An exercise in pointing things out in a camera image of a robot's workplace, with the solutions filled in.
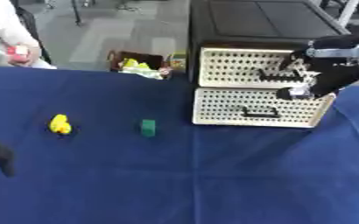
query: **drawer handle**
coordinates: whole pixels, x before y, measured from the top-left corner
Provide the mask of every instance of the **drawer handle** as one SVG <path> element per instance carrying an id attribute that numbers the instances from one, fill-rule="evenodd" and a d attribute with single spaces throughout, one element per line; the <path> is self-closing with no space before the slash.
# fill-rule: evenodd
<path id="1" fill-rule="evenodd" d="M 267 75 L 265 71 L 261 68 L 258 69 L 259 79 L 261 81 L 304 81 L 304 77 L 300 76 L 299 72 L 296 69 L 293 69 L 292 72 L 294 76 L 274 76 Z"/>
<path id="2" fill-rule="evenodd" d="M 247 107 L 243 107 L 243 116 L 244 117 L 262 117 L 262 118 L 280 118 L 280 114 L 276 108 L 269 108 L 272 114 L 255 114 L 250 113 L 250 110 Z"/>

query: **hand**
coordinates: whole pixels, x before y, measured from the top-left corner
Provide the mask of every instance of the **hand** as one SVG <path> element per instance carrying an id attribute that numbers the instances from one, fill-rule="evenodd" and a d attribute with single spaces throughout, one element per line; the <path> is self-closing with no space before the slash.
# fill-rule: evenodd
<path id="1" fill-rule="evenodd" d="M 14 59 L 11 59 L 9 63 L 13 66 L 17 67 L 30 67 L 33 63 L 35 63 L 41 56 L 41 49 L 39 46 L 28 46 L 28 55 L 26 56 L 26 61 L 20 62 Z"/>

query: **red object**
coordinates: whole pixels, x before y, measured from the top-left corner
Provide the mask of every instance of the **red object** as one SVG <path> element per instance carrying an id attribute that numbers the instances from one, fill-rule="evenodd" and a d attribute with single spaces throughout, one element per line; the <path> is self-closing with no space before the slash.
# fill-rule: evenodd
<path id="1" fill-rule="evenodd" d="M 21 46 L 9 46 L 7 49 L 8 55 L 11 56 L 11 60 L 13 60 L 13 61 L 16 61 L 19 63 L 27 62 L 28 61 L 28 59 L 27 59 L 28 53 L 27 54 L 17 53 L 18 47 L 21 47 Z"/>

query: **white sleeve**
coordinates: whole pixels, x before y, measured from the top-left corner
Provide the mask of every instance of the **white sleeve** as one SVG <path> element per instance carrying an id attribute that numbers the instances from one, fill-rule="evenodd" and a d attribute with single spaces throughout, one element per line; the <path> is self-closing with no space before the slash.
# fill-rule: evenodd
<path id="1" fill-rule="evenodd" d="M 0 0 L 0 38 L 10 46 L 39 46 L 38 41 L 20 23 L 10 0 Z"/>

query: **perforated drawer front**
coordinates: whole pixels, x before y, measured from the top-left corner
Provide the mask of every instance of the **perforated drawer front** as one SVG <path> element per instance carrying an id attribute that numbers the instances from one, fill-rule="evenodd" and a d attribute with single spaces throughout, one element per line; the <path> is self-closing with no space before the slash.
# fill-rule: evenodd
<path id="1" fill-rule="evenodd" d="M 279 63 L 290 52 L 202 48 L 199 85 L 210 88 L 296 87 L 317 73 L 307 72 L 301 61 L 279 72 Z"/>
<path id="2" fill-rule="evenodd" d="M 334 101 L 329 94 L 317 100 L 277 99 L 272 89 L 199 88 L 193 122 L 213 125 L 252 125 L 312 128 Z"/>

